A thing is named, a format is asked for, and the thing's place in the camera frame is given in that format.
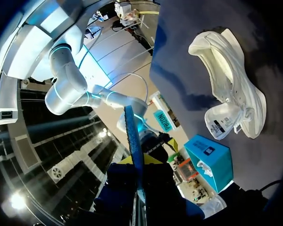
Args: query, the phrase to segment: gray table surface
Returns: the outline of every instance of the gray table surface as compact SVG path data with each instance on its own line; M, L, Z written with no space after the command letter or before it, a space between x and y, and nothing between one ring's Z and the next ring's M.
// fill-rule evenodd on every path
M213 139L204 114L219 105L208 72L188 47L202 31L229 28L245 55L249 79L266 96L267 116L261 135L252 140L233 131L219 143L231 149L234 182L260 189L283 174L283 61L279 31L240 0L165 0L161 4L150 78L168 102L188 138ZM269 197L275 187L264 192Z

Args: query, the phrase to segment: shoe sole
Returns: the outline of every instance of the shoe sole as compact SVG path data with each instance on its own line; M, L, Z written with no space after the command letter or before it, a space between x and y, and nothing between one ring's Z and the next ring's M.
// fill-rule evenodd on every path
M244 53L243 50L239 44L239 42L237 41L236 37L234 36L234 34L229 30L229 29L225 29L221 35L231 44L231 46L233 47L233 49L235 50L235 52L237 53L238 57L240 58L241 61L243 61L243 65L244 65ZM262 112L263 112L263 126L261 128L261 130L255 134L255 136L252 136L249 131L247 130L247 125L245 125L244 122L242 122L242 130L245 133L245 135L249 138L255 139L257 136L259 136L259 134L261 133L264 124L265 124L265 120L266 120L266 98L265 95L249 80L249 78L245 75L244 79L248 80L249 84L251 84L256 91L256 94L258 95L260 101L261 101L261 106L262 106Z

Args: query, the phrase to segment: shoe label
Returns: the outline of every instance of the shoe label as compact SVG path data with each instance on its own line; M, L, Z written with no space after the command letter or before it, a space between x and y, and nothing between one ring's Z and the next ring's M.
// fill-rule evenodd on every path
M232 119L225 117L219 121L214 120L212 123L209 124L209 129L214 137L218 137L221 134L225 133L225 130L227 130L229 127L232 126L233 126Z
M217 125L217 127L219 128L219 130L223 133L225 133L225 130L222 128L222 126L218 123L217 120L214 120L214 123Z
M231 118L224 117L222 120L220 120L220 124L224 128L228 128L228 127L231 127L233 125L233 121L232 121Z

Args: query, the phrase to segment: white device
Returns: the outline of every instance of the white device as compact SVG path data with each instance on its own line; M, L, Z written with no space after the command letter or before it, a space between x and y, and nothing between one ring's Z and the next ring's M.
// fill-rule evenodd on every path
M18 120L17 83L18 79L2 74L0 78L0 125Z

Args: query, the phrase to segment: black cable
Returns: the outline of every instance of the black cable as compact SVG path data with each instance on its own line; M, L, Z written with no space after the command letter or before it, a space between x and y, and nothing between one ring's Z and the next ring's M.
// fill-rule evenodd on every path
M275 184L279 184L281 183L282 180L275 180L274 182L269 183L268 185L264 186L263 188L261 188L259 191L263 192L265 189L269 188L270 186L273 186Z

